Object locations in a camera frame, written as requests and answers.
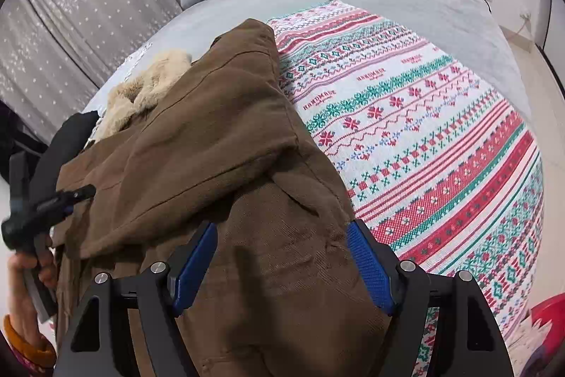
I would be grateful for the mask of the brown jacket with fur collar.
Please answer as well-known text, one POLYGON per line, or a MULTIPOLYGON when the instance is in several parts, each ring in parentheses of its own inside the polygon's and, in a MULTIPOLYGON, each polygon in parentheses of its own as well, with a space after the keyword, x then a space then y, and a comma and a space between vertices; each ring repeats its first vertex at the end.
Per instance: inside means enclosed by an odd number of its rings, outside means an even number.
POLYGON ((94 275, 141 273, 205 221, 218 248, 179 319, 202 376, 364 376, 388 326, 346 228, 351 201, 278 84, 272 29, 222 34, 161 102, 66 164, 95 197, 56 226, 55 336, 94 275))

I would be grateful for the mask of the black garment on bed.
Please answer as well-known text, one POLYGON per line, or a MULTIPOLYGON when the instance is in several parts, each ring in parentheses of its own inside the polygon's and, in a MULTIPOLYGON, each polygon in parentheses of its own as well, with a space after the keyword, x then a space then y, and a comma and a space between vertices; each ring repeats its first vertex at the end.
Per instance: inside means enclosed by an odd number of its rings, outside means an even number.
POLYGON ((31 177, 29 192, 32 203, 55 194, 60 169, 81 153, 98 120, 98 112, 91 111, 76 113, 62 124, 31 177))

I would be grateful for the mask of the patterned pink green blanket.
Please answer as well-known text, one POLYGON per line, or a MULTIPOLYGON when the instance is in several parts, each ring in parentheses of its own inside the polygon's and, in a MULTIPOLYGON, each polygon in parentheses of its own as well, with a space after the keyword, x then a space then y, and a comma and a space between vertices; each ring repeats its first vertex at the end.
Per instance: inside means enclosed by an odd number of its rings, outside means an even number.
POLYGON ((431 275, 470 273, 510 339, 543 226, 534 133, 490 83, 388 18, 340 0, 271 18, 279 84, 355 216, 431 275))

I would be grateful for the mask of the red object on floor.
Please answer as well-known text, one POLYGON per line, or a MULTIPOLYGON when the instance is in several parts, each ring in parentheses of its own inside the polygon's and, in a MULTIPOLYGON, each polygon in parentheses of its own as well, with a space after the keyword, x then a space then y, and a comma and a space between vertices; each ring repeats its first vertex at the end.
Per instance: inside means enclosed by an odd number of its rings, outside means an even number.
POLYGON ((534 323, 540 320, 542 326, 551 324, 549 334, 543 342, 543 356, 546 361, 549 361, 564 341, 565 294, 562 293, 543 300, 530 313, 534 323))

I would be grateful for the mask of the grey dotted curtain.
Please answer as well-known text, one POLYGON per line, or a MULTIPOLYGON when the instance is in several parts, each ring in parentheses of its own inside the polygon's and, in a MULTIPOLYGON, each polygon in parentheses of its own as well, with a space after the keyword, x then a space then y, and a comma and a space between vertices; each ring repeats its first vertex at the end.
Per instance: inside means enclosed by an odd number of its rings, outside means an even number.
POLYGON ((38 139, 50 142, 180 11, 177 0, 5 0, 2 102, 38 139))

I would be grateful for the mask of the grey bed sheet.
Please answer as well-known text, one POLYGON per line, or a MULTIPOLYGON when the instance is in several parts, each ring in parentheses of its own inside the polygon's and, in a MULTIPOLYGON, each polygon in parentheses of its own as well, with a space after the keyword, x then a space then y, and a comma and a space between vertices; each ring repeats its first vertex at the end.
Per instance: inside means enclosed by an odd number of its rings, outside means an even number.
MULTIPOLYGON (((214 38, 247 18, 262 22, 327 0, 205 0, 177 15, 135 49, 90 100, 87 111, 105 107, 108 92, 132 73, 148 67, 161 51, 205 54, 214 38)), ((495 87, 523 118, 533 119, 525 85, 510 45, 483 0, 341 0, 384 16, 430 40, 495 87)))

